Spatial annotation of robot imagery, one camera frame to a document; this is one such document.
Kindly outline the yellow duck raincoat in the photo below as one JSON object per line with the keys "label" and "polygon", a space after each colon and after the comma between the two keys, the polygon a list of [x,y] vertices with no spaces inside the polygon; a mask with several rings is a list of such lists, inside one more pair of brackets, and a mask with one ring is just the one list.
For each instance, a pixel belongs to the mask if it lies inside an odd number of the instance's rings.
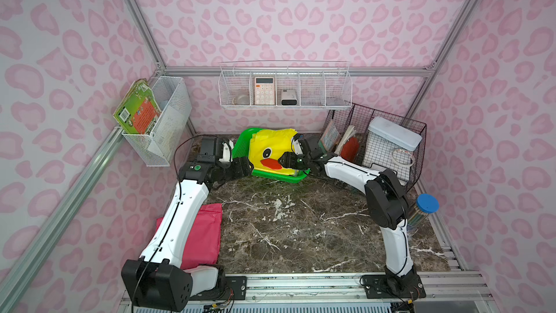
{"label": "yellow duck raincoat", "polygon": [[286,152],[293,152],[292,140],[297,131],[294,129],[263,129],[253,134],[249,141],[248,159],[259,172],[276,175],[296,176],[298,171],[284,168],[279,159]]}

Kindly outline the magenta raincoat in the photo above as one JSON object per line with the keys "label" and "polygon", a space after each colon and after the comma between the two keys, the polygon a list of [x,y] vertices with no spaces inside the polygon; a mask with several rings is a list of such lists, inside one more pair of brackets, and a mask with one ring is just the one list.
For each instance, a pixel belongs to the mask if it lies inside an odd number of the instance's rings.
{"label": "magenta raincoat", "polygon": [[182,255],[182,270],[215,265],[220,255],[222,204],[203,205],[193,223]]}

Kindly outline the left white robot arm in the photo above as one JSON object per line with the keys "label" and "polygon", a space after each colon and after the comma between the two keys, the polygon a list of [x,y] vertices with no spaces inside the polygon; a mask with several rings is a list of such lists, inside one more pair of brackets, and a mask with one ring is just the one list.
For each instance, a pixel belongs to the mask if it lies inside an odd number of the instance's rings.
{"label": "left white robot arm", "polygon": [[175,192],[160,226],[139,258],[127,260],[122,267],[132,310],[145,307],[181,312],[199,295],[234,297],[219,266],[182,269],[185,245],[209,193],[253,172],[248,158],[233,156],[233,147],[229,139],[203,136],[195,159],[175,168]]}

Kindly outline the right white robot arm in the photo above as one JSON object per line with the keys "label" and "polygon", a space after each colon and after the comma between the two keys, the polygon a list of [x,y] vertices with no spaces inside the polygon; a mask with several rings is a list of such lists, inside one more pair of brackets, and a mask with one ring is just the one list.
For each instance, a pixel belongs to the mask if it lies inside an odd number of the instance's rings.
{"label": "right white robot arm", "polygon": [[285,168],[326,175],[362,192],[371,219],[381,227],[387,274],[402,279],[415,275],[407,234],[409,204],[396,173],[389,168],[366,168],[326,152],[315,136],[296,134],[290,145],[279,163]]}

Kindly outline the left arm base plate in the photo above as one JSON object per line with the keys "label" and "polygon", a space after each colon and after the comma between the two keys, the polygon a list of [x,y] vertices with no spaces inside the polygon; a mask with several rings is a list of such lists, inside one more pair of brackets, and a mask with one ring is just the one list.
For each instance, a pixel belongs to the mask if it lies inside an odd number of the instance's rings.
{"label": "left arm base plate", "polygon": [[209,291],[203,291],[190,298],[191,301],[219,301],[226,300],[233,294],[236,301],[246,300],[248,279],[246,276],[227,275],[220,278],[217,286]]}

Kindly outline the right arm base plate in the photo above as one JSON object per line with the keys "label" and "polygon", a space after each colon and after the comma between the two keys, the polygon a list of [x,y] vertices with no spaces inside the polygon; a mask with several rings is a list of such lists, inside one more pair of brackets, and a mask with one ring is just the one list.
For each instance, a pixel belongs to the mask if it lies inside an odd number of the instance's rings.
{"label": "right arm base plate", "polygon": [[427,293],[419,275],[408,273],[403,277],[395,275],[363,275],[360,278],[368,299],[425,299]]}

